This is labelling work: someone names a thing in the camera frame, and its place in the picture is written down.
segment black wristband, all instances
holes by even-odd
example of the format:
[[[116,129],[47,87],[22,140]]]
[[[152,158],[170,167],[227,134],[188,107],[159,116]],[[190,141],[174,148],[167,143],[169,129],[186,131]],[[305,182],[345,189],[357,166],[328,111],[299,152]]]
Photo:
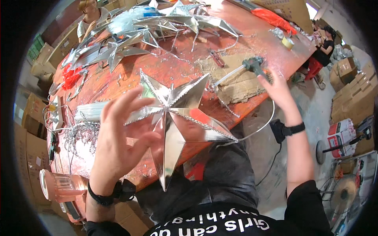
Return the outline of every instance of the black wristband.
[[[110,206],[111,204],[114,203],[114,192],[110,196],[101,196],[101,195],[96,195],[92,189],[91,186],[89,185],[88,181],[88,193],[91,195],[91,197],[101,206],[107,207]]]
[[[293,134],[296,134],[296,133],[299,133],[299,132],[302,132],[306,129],[305,127],[305,123],[302,122],[301,124],[299,125],[296,125],[296,126],[291,126],[291,127],[284,127],[282,129],[282,134],[284,136],[292,136]]]

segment white t-shirt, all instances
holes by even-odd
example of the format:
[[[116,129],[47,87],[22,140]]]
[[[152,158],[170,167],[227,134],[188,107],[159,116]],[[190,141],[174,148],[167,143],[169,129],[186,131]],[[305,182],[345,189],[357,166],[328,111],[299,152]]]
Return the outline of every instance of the white t-shirt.
[[[96,23],[100,23],[108,18],[109,11],[105,7],[100,7],[100,18],[96,21]],[[81,36],[85,35],[90,23],[85,23],[83,20],[79,22],[79,26],[77,27],[77,37],[80,38]]]

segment short hair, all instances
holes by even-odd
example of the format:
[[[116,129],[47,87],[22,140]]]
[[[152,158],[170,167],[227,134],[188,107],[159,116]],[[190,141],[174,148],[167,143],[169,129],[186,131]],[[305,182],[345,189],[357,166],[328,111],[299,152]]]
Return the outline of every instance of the short hair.
[[[87,7],[88,2],[89,0],[80,0],[79,6],[77,9],[81,11],[82,13],[86,14],[85,8]]]

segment red stool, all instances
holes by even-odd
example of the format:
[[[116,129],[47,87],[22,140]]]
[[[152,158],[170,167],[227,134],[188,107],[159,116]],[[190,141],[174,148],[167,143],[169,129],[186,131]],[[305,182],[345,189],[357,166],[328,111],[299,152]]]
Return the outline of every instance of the red stool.
[[[312,79],[323,68],[323,65],[320,62],[318,62],[315,58],[310,57],[309,61],[310,63],[308,65],[308,68],[310,70],[308,71],[308,74],[306,75],[305,80]]]

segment window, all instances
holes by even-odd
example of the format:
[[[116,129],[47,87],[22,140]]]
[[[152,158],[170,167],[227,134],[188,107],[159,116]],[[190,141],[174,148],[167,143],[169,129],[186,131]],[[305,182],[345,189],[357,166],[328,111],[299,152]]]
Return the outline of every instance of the window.
[[[306,3],[306,6],[307,6],[307,9],[308,9],[308,13],[310,14],[310,19],[314,19],[315,15],[317,14],[317,10],[315,10],[315,8],[313,8],[312,6],[310,6],[308,3]]]

